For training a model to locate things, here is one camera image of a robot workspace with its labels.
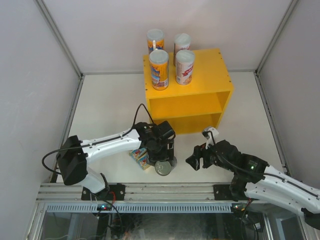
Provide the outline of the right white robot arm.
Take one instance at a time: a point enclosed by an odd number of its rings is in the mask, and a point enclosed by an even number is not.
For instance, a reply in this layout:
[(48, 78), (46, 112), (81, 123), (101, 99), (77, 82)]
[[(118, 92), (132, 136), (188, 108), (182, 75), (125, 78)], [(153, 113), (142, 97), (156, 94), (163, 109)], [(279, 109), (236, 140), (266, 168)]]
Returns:
[(186, 163), (196, 171), (215, 165), (233, 172), (229, 192), (235, 201), (247, 198), (268, 202), (320, 228), (319, 189), (278, 171), (265, 160), (240, 152), (226, 140), (195, 146)]

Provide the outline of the yellow can with white spoon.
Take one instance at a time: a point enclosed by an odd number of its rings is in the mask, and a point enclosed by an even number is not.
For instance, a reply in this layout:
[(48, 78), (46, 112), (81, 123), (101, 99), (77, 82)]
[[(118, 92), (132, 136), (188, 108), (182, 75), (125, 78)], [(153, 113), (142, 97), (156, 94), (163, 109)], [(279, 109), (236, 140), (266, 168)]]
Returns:
[(163, 91), (169, 86), (169, 54), (156, 49), (149, 54), (151, 83), (155, 90)]

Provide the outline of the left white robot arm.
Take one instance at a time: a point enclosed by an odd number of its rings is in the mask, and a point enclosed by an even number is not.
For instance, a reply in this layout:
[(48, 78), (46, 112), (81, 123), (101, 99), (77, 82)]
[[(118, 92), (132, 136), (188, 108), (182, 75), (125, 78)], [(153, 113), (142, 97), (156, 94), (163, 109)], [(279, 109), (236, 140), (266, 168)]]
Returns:
[(103, 173), (90, 168), (93, 162), (125, 151), (145, 148), (147, 164), (160, 176), (167, 176), (177, 165), (174, 156), (176, 134), (168, 121), (160, 124), (138, 122), (126, 131), (91, 140), (69, 137), (56, 155), (64, 185), (81, 185), (98, 200), (109, 196), (110, 186)]

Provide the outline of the dark blue tin can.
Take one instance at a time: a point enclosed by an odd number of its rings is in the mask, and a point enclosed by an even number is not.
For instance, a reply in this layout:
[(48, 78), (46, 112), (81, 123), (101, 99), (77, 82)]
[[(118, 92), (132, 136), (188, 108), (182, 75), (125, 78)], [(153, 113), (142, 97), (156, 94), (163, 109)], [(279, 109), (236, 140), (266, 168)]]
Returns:
[(177, 164), (177, 158), (173, 157), (173, 160), (157, 161), (154, 165), (154, 169), (158, 175), (167, 176), (177, 166)]

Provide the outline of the orange can with spoon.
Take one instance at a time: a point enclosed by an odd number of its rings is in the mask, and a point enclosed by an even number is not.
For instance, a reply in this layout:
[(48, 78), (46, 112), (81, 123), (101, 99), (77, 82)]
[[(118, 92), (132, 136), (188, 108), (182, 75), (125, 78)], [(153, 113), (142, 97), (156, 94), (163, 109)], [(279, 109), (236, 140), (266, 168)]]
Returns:
[(155, 49), (164, 50), (165, 48), (165, 34), (162, 30), (154, 28), (147, 31), (147, 47), (150, 54)]

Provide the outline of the white porridge can red label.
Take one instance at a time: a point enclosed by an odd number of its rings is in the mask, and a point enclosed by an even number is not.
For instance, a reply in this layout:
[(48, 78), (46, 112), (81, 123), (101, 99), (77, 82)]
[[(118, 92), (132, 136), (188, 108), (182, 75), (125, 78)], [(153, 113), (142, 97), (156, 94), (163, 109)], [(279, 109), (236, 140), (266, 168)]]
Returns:
[(186, 33), (178, 33), (174, 36), (174, 54), (180, 50), (189, 50), (191, 37)]

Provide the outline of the yellow wooden shelf cabinet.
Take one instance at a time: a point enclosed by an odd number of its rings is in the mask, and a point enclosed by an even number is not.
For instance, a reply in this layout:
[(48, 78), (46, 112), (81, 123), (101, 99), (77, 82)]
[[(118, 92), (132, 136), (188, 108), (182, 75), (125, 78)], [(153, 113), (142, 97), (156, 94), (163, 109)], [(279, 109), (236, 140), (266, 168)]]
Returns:
[(145, 99), (156, 124), (168, 121), (176, 134), (217, 128), (234, 91), (234, 86), (218, 48), (194, 50), (195, 63), (188, 85), (176, 82), (173, 53), (169, 53), (168, 87), (152, 86), (148, 55), (143, 56)]

